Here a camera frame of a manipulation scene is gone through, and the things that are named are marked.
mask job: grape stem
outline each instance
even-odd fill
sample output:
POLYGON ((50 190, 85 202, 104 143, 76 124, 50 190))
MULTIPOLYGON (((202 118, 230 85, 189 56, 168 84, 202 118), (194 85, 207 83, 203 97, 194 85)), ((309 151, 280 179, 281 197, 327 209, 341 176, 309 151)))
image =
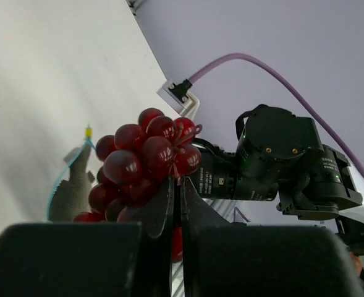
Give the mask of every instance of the grape stem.
POLYGON ((185 150, 184 148, 180 148, 180 147, 174 147, 175 153, 178 153, 179 155, 184 154, 185 150))
POLYGON ((182 133, 183 133, 183 129, 184 129, 184 125, 183 123, 179 123, 179 130, 177 131, 177 136, 175 138, 175 141, 179 140, 180 137, 182 136, 182 133))
POLYGON ((179 175, 179 172, 177 170, 177 167, 176 167, 175 163, 172 163, 172 166, 169 167, 169 174, 171 174, 172 169, 174 170, 174 177, 180 179, 180 175, 179 175))
POLYGON ((202 125, 196 125, 195 129, 189 133, 187 133, 186 135, 184 135, 182 138, 180 138, 180 136, 178 136, 178 138, 176 138, 175 142, 173 143, 175 147, 177 147, 180 144, 183 144, 183 142, 185 142, 186 140, 196 136, 197 134, 199 134, 202 131, 202 125))

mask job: red grape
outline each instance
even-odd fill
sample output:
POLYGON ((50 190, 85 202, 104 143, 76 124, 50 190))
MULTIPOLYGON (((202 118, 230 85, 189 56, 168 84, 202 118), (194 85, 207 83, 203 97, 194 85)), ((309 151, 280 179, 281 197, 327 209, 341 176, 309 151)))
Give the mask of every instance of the red grape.
POLYGON ((106 158, 103 173, 115 184, 129 184, 140 178, 142 165, 133 152, 116 150, 106 158))
POLYGON ((78 214, 74 219, 73 222, 101 222, 105 220, 104 215, 100 213, 94 212, 82 212, 78 214))
POLYGON ((189 118, 185 118, 185 117, 181 117, 181 118, 177 118, 175 120, 175 125, 176 127, 179 129, 182 129, 182 132, 180 133, 179 138, 183 138, 187 135, 191 135, 190 138, 186 139, 185 141, 183 141, 183 144, 189 144, 191 143, 191 141, 194 138, 194 131, 195 131, 195 124, 194 122, 189 119, 189 118))
POLYGON ((163 115, 164 113, 157 108, 147 108, 139 114, 138 124, 142 127, 143 131, 146 132, 146 128, 149 126, 150 121, 163 115))
POLYGON ((98 184, 116 185, 110 179, 105 177, 105 174, 103 173, 103 166, 98 170, 98 172, 96 174, 96 180, 97 180, 98 184))
POLYGON ((182 228, 177 227, 172 232, 172 263, 183 260, 182 228))
POLYGON ((106 208, 106 211, 105 211, 106 221, 116 222, 121 210, 124 207, 125 207, 125 204, 122 203, 119 199, 113 200, 106 208))
POLYGON ((159 188, 158 183, 153 182, 147 177, 139 179, 137 182, 130 185, 130 197, 132 203, 149 201, 157 192, 159 188))
POLYGON ((200 167, 201 152, 192 144, 183 144, 180 146, 180 149, 183 153, 178 153, 175 157, 178 174, 191 174, 200 167))
POLYGON ((146 177, 154 182, 161 182, 169 175, 169 168, 165 170, 151 171, 148 170, 146 177))
POLYGON ((139 149, 145 140, 145 131, 138 124, 123 125, 114 134, 114 145, 117 150, 139 149))
POLYGON ((133 222, 138 219, 138 216, 136 214, 140 211, 139 207, 132 207, 132 206, 126 206, 124 207, 119 217, 117 218, 117 222, 133 222))
POLYGON ((165 170, 174 161, 172 144, 161 136, 152 136, 142 146, 141 155, 149 170, 165 170))
POLYGON ((123 195, 123 196, 126 196, 126 197, 129 197, 130 195, 130 185, 129 184, 122 184, 121 186, 119 186, 119 190, 120 190, 120 193, 123 195))
POLYGON ((95 146, 95 153, 99 160, 105 161, 105 159, 110 155, 111 152, 114 152, 116 147, 114 146, 114 136, 106 135, 98 142, 95 146))
POLYGON ((95 212, 104 213, 109 203, 119 196, 117 187, 108 184, 97 184, 88 195, 88 203, 95 212))
POLYGON ((170 142, 173 142, 177 136, 177 128, 171 118, 167 116, 158 116, 151 120, 146 129, 148 137, 163 136, 170 142))

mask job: plastic grapes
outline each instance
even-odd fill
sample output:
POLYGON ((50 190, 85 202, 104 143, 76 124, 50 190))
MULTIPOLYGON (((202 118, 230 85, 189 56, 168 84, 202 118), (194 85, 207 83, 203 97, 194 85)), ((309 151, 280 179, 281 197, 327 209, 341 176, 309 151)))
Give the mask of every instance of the plastic grapes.
MULTIPOLYGON (((77 215, 74 221, 136 220, 167 176, 179 179, 199 169, 201 153, 191 142, 201 130, 188 118, 173 121, 161 110, 147 108, 137 124, 125 124, 100 138, 95 150, 103 166, 88 198, 91 212, 77 215)), ((182 229, 177 227, 172 232, 172 261, 182 257, 182 229)))
POLYGON ((115 150, 116 147, 114 145, 113 135, 106 135, 100 138, 100 140, 96 143, 95 152, 100 161, 105 161, 108 155, 115 150))
POLYGON ((94 212, 82 212, 78 214, 73 220, 73 222, 85 222, 85 223, 101 222, 101 221, 105 221, 105 216, 100 213, 94 213, 94 212))

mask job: cable connector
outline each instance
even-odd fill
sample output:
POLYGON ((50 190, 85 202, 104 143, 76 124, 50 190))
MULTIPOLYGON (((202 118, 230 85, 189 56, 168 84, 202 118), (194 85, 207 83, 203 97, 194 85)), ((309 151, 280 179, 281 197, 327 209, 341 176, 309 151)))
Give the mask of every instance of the cable connector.
POLYGON ((171 84, 168 87, 168 90, 177 98, 180 100, 181 103, 185 103, 188 99, 187 91, 190 90, 192 87, 192 83, 185 79, 181 84, 175 85, 171 84))
POLYGON ((194 120, 198 107, 200 107, 199 99, 189 91, 192 84, 186 79, 181 84, 175 85, 171 81, 167 81, 157 94, 180 116, 184 116, 194 120))

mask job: white wall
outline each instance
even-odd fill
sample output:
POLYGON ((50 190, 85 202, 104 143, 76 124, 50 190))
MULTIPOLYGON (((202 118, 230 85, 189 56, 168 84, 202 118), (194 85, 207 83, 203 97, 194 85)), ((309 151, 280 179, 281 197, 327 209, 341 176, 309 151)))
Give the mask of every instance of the white wall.
MULTIPOLYGON (((137 19, 167 78, 181 81, 227 53, 251 54, 289 80, 364 164, 364 0, 147 0, 137 19)), ((230 151, 242 111, 265 103, 308 115, 281 84, 245 61, 223 64, 192 90, 201 100, 202 137, 230 151)), ((325 144, 338 148, 319 130, 325 144)), ((295 223, 275 204, 245 205, 266 223, 295 223)))
POLYGON ((0 0, 0 232, 45 219, 88 123, 97 141, 150 106, 175 116, 164 81, 125 1, 0 0))

